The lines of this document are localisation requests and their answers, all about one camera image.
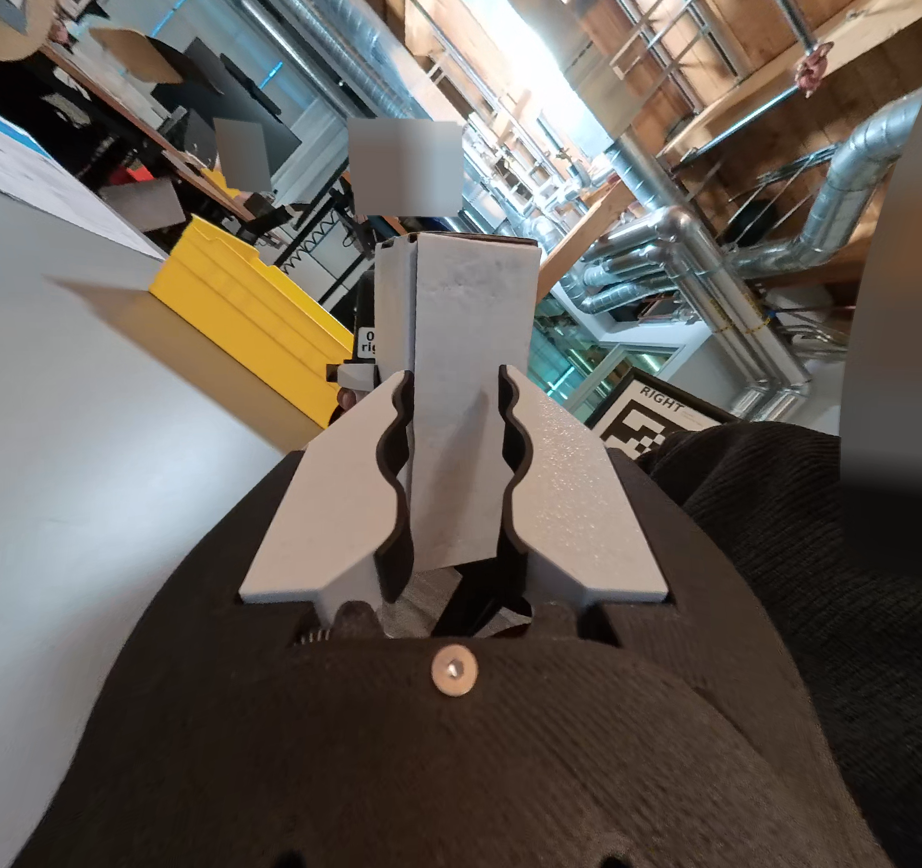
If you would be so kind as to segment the white cardboard box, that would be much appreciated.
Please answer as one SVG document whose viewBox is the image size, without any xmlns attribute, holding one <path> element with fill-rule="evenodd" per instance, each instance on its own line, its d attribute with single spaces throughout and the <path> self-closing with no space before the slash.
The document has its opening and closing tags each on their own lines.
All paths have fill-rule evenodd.
<svg viewBox="0 0 922 868">
<path fill-rule="evenodd" d="M 416 572 L 495 554 L 512 477 L 499 368 L 526 371 L 541 253 L 531 239 L 455 232 L 376 248 L 380 378 L 413 374 L 406 482 Z"/>
</svg>

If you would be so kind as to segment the silver spiral ventilation duct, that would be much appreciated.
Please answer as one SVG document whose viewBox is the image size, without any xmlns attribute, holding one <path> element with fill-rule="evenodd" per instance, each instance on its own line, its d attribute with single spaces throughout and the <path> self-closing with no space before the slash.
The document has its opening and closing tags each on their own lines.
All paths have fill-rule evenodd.
<svg viewBox="0 0 922 868">
<path fill-rule="evenodd" d="M 402 97 L 363 60 L 356 48 L 335 28 L 325 12 L 312 0 L 267 0 L 319 57 L 356 94 L 371 114 L 405 117 L 408 108 Z"/>
</svg>

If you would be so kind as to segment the wooden post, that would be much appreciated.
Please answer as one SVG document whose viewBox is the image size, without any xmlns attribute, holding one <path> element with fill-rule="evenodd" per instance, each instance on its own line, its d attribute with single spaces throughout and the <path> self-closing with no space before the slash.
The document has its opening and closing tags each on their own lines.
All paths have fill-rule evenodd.
<svg viewBox="0 0 922 868">
<path fill-rule="evenodd" d="M 610 231 L 634 201 L 634 194 L 623 181 L 609 181 L 606 192 L 598 197 L 589 211 L 542 261 L 537 278 L 536 305 L 593 243 Z"/>
</svg>

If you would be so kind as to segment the yellow plastic bin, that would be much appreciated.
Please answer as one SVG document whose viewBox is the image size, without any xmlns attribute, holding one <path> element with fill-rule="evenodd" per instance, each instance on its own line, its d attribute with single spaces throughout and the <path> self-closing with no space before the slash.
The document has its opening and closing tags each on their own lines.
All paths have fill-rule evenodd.
<svg viewBox="0 0 922 868">
<path fill-rule="evenodd" d="M 192 216 L 149 292 L 321 428 L 353 335 L 256 249 Z"/>
</svg>

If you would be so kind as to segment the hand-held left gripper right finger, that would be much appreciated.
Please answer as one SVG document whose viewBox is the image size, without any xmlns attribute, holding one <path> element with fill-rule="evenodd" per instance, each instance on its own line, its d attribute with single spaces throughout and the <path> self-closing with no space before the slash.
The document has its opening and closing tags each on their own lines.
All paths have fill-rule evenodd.
<svg viewBox="0 0 922 868">
<path fill-rule="evenodd" d="M 667 582 L 602 441 L 517 368 L 499 367 L 503 496 L 496 560 L 533 608 L 662 603 Z"/>
</svg>

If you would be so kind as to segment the red valve wheel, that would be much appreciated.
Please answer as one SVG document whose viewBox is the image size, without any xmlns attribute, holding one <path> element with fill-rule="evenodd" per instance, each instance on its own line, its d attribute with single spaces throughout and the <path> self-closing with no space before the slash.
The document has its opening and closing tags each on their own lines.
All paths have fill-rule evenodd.
<svg viewBox="0 0 922 868">
<path fill-rule="evenodd" d="M 794 73 L 794 83 L 801 93 L 810 98 L 820 88 L 828 67 L 828 55 L 833 42 L 817 44 L 801 58 Z"/>
</svg>

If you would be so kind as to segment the person's black sweater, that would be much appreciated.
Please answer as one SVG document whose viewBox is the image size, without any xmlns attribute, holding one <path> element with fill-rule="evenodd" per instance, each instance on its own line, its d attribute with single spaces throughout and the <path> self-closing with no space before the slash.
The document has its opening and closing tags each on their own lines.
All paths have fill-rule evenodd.
<svg viewBox="0 0 922 868">
<path fill-rule="evenodd" d="M 873 835 L 893 865 L 920 866 L 920 575 L 847 560 L 839 459 L 836 436 L 735 423 L 636 464 L 746 580 Z"/>
</svg>

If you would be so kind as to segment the silver insulated pipes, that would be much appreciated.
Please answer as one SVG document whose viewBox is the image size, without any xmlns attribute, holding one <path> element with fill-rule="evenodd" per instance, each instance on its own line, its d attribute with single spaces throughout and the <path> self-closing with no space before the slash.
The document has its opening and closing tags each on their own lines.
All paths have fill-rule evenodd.
<svg viewBox="0 0 922 868">
<path fill-rule="evenodd" d="M 807 400 L 811 377 L 805 367 L 686 208 L 663 207 L 630 220 L 590 253 L 588 265 L 560 282 L 571 301 L 584 313 L 600 314 L 656 291 L 680 292 L 744 376 L 733 415 L 781 422 Z"/>
</svg>

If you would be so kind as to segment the brown cardboard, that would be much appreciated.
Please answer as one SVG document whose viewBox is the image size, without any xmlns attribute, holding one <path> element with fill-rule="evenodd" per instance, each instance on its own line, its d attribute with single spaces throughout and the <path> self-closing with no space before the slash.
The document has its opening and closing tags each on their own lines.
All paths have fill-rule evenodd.
<svg viewBox="0 0 922 868">
<path fill-rule="evenodd" d="M 144 83 L 176 85 L 183 77 L 141 32 L 92 27 L 88 34 L 134 78 Z"/>
</svg>

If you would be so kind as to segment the white paper sheet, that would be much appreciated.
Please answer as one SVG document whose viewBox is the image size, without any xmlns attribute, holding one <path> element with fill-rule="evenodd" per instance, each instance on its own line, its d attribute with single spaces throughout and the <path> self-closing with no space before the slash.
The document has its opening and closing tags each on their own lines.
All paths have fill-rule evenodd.
<svg viewBox="0 0 922 868">
<path fill-rule="evenodd" d="M 27 131 L 5 118 L 1 119 L 1 193 L 156 261 L 166 259 Z"/>
</svg>

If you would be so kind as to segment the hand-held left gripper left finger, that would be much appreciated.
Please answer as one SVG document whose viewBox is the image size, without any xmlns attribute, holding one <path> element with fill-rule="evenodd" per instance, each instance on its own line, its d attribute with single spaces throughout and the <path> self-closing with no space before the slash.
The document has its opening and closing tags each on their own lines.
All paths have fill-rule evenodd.
<svg viewBox="0 0 922 868">
<path fill-rule="evenodd" d="M 395 603 L 412 575 L 406 488 L 414 376 L 387 378 L 303 452 L 242 585 L 246 604 L 310 603 L 325 627 L 341 606 Z"/>
</svg>

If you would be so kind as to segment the framed black-white marker poster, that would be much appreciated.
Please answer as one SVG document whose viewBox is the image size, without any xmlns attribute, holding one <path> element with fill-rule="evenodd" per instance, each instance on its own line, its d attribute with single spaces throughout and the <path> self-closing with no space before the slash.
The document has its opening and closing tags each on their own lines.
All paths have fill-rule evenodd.
<svg viewBox="0 0 922 868">
<path fill-rule="evenodd" d="M 699 432 L 737 418 L 643 370 L 630 368 L 585 421 L 606 448 L 639 459 L 680 432 Z"/>
</svg>

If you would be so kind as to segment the grey cardboard sheet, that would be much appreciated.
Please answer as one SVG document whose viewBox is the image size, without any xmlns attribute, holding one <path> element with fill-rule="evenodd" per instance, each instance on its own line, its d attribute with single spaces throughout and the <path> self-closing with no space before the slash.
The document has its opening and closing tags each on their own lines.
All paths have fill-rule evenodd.
<svg viewBox="0 0 922 868">
<path fill-rule="evenodd" d="M 168 178 L 107 185 L 99 197 L 140 232 L 153 232 L 186 223 L 173 182 Z"/>
</svg>

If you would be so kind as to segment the black monitor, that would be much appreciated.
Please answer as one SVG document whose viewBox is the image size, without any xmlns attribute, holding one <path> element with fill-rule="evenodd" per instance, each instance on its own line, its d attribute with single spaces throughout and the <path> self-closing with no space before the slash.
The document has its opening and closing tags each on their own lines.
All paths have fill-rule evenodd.
<svg viewBox="0 0 922 868">
<path fill-rule="evenodd" d="M 210 85 L 188 80 L 158 85 L 152 90 L 152 99 L 169 112 L 179 105 L 195 111 L 208 126 L 213 126 L 215 118 L 260 124 L 269 172 L 274 176 L 302 144 L 280 119 L 280 108 L 233 61 L 226 55 L 216 55 L 199 37 L 182 55 L 195 64 Z"/>
</svg>

